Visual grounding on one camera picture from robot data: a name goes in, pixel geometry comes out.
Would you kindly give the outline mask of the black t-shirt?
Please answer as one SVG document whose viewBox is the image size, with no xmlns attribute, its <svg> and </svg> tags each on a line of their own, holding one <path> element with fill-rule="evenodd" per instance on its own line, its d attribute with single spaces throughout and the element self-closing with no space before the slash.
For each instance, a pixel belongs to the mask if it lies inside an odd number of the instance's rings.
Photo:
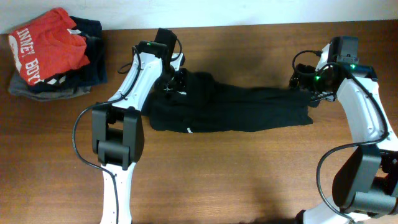
<svg viewBox="0 0 398 224">
<path fill-rule="evenodd" d="M 313 123 L 310 94 L 294 89 L 243 88 L 216 81 L 207 72 L 181 69 L 168 85 L 158 84 L 142 114 L 157 131 L 256 132 Z"/>
</svg>

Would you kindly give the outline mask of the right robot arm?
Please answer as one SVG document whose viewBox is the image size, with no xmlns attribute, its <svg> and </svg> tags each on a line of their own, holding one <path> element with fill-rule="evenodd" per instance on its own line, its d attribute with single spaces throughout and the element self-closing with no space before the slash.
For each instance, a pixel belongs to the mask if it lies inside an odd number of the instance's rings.
<svg viewBox="0 0 398 224">
<path fill-rule="evenodd" d="M 321 204 L 300 211 L 295 223 L 363 223 L 397 215 L 397 136 L 382 107 L 377 75 L 371 66 L 329 62 L 320 68 L 298 64 L 291 87 L 333 96 L 348 120 L 352 143 L 326 152 L 318 162 L 316 182 Z M 326 197 L 320 171 L 326 158 L 346 148 L 354 151 L 333 179 Z"/>
</svg>

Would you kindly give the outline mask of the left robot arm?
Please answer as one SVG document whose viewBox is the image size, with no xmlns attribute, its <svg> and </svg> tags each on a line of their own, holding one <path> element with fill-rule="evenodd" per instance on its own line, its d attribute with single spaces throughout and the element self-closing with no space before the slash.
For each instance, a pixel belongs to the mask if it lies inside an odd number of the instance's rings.
<svg viewBox="0 0 398 224">
<path fill-rule="evenodd" d="M 132 223 L 132 175 L 144 149 L 141 111 L 155 82 L 171 80 L 183 65 L 185 56 L 175 48 L 182 49 L 178 39 L 141 41 L 116 93 L 91 108 L 93 152 L 104 180 L 101 224 Z"/>
</svg>

